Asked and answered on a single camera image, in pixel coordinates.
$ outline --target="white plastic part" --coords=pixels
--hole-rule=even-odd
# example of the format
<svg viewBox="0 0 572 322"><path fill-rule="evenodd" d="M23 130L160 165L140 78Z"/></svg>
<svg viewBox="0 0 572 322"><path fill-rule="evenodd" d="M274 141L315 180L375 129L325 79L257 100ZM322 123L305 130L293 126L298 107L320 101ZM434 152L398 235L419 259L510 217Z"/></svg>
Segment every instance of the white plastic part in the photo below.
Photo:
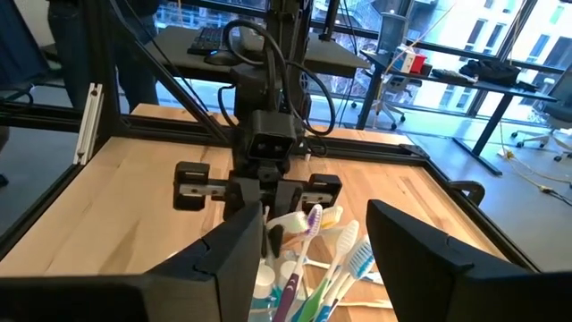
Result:
<svg viewBox="0 0 572 322"><path fill-rule="evenodd" d="M294 260L287 260L280 266L280 276L278 277L278 287L280 289L283 289L286 283L288 283L288 279L290 279L290 275L292 275L295 266L296 261Z"/></svg>
<svg viewBox="0 0 572 322"><path fill-rule="evenodd" d="M272 293L274 279L274 271L269 266L259 265L252 297L255 299L265 299L270 296Z"/></svg>

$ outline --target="white toothbrush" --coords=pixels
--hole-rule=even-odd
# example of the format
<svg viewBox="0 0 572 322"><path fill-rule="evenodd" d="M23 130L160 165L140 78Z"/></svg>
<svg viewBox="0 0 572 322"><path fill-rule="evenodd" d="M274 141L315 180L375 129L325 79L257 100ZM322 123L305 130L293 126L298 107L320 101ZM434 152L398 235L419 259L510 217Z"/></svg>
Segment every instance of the white toothbrush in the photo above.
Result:
<svg viewBox="0 0 572 322"><path fill-rule="evenodd" d="M308 231L306 233L306 238L302 243L302 251L300 252L300 257L296 262L294 271L290 275L290 279L284 286L282 291L282 296L280 298L280 304L278 304L278 310L274 315L273 321L283 322L286 320L288 315L288 310L296 298L296 291L298 289L299 279L304 275L304 270L302 265L304 264L304 258L306 257L307 250L310 246L310 242L318 235L320 232L320 225L322 224L322 206L315 204L310 210L310 214L307 217Z"/></svg>
<svg viewBox="0 0 572 322"><path fill-rule="evenodd" d="M340 269L336 269L335 273L333 274L332 277L332 283L330 283L330 285L326 288L325 294L330 294L330 290L333 289L334 285L337 283L336 286L338 286L338 288L333 291L335 292L334 299L335 299L335 295L338 293L338 291L341 288L341 284L348 278L349 276L349 271L350 271L350 267L349 267L349 262L351 261L351 259L354 257L354 254L359 251L360 247L363 247L366 243L369 243L369 237L367 235L364 235L363 237L361 237L358 241L356 241L356 243L354 244L354 247L351 248L351 250L349 251L348 255L346 256L346 258L343 261L343 264L341 266Z"/></svg>
<svg viewBox="0 0 572 322"><path fill-rule="evenodd" d="M266 229L271 230L277 225L284 227L285 233L292 234L305 233L308 229L306 214L303 211L295 211L269 220Z"/></svg>
<svg viewBox="0 0 572 322"><path fill-rule="evenodd" d="M352 220L341 232L336 241L336 255L333 257L332 264L326 272L322 282L317 289L307 299L302 307L292 317L293 322L309 322L318 313L320 308L320 301L324 297L324 291L328 283L332 280L333 272L340 263L341 259L352 249L359 232L359 222Z"/></svg>
<svg viewBox="0 0 572 322"><path fill-rule="evenodd" d="M340 291L332 303L330 314L335 310L336 304L346 295L349 288L358 280L362 279L367 272L369 272L375 264L374 252L369 238L365 241L359 249L356 250L351 260L349 261L349 276L344 281Z"/></svg>

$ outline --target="metal bracket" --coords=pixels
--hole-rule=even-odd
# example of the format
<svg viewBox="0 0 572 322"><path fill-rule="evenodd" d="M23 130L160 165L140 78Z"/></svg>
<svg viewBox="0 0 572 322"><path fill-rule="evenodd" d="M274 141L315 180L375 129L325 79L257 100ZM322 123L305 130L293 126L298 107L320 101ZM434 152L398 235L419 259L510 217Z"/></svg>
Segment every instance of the metal bracket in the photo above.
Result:
<svg viewBox="0 0 572 322"><path fill-rule="evenodd" d="M89 84L88 99L86 99L86 106L81 119L80 134L78 135L78 144L75 149L75 156L73 156L75 165L86 165L93 156L103 102L103 85Z"/></svg>
<svg viewBox="0 0 572 322"><path fill-rule="evenodd" d="M448 185L461 193L468 192L468 198L473 201L477 206L481 204L484 199L484 186L479 182L474 181L454 181L449 182Z"/></svg>
<svg viewBox="0 0 572 322"><path fill-rule="evenodd" d="M419 146L413 144L400 144L401 148L411 152L411 154L429 159L429 155Z"/></svg>

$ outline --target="gray floor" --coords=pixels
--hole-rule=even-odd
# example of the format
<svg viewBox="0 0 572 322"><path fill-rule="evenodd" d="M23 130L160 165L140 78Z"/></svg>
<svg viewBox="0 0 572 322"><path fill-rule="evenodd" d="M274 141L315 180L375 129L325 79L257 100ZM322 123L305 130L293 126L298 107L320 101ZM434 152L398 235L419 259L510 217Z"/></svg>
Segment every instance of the gray floor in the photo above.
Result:
<svg viewBox="0 0 572 322"><path fill-rule="evenodd" d="M0 153L0 173L10 183L0 188L0 234L72 164L78 135L11 128Z"/></svg>
<svg viewBox="0 0 572 322"><path fill-rule="evenodd" d="M38 103L69 105L62 89L38 87L34 90ZM208 100L213 99L213 95L201 94L201 97L208 105ZM315 99L313 103L314 106L320 106L324 102ZM124 97L122 105L126 107ZM348 108L344 122L347 117L357 118L358 110L359 107ZM325 115L325 112L319 111L325 111L325 108L317 108L313 116L322 118L321 114ZM373 117L370 116L368 123L373 122ZM501 141L499 131L493 134L492 144L487 146L484 154L505 173L500 178L490 175L450 139L438 137L458 137L466 139L468 144L473 144L485 122L421 112L407 112L407 117L407 121L400 125L398 131L406 133L424 148L451 179L481 182L487 191L482 209L534 262L545 270L572 268L572 247L568 246L569 232L572 232L572 208L562 201L541 194L533 185L516 175L506 161L496 156L496 152L501 148L495 144ZM384 115L378 116L377 127L389 127ZM523 126L503 126L507 145L514 145L516 141L509 135L519 128L522 129ZM430 135L415 134L419 132ZM76 139L77 135L69 133L13 128L12 137L0 154L0 173L5 173L11 181L8 187L0 189L0 233L71 164ZM559 164L552 161L557 150L553 146L545 150L514 149L518 157L539 171L558 177L570 175L572 160L564 160ZM548 182L538 178L535 180L572 198L572 189L565 183Z"/></svg>
<svg viewBox="0 0 572 322"><path fill-rule="evenodd" d="M572 207L540 193L533 184L520 177L506 160L497 155L501 145L489 144L483 152L487 160L503 172L502 177L495 177L451 139L421 135L411 135L410 138L429 153L451 180L480 182L486 189L481 209L539 267L547 271L572 268ZM512 151L534 170L572 181L572 160L553 161L556 154L551 150L556 147L549 148ZM528 173L524 167L515 166L521 173ZM538 176L531 178L572 199L572 189L568 184Z"/></svg>

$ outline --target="wooden surface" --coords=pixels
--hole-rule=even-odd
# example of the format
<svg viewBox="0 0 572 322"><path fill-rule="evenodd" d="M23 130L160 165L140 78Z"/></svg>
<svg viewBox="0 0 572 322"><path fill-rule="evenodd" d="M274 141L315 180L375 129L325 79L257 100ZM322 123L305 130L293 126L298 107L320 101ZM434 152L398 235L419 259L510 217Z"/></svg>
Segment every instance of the wooden surface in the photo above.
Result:
<svg viewBox="0 0 572 322"><path fill-rule="evenodd" d="M188 119L180 109L141 106L135 114ZM362 131L338 131L361 137ZM407 141L381 134L390 143ZM191 213L172 208L172 175L179 161L211 165L211 177L231 169L226 148L112 138L54 204L0 262L1 276L111 275L142 273L191 244L222 220L223 203L207 202ZM287 177L306 180L312 173L339 175L342 223L357 219L366 233L366 202L382 199L410 215L496 256L501 256L425 170L338 159L296 160ZM328 262L332 250L321 238L309 257ZM324 271L307 267L316 286ZM387 299L384 288L359 282L346 301ZM332 321L396 321L392 310L339 308Z"/></svg>

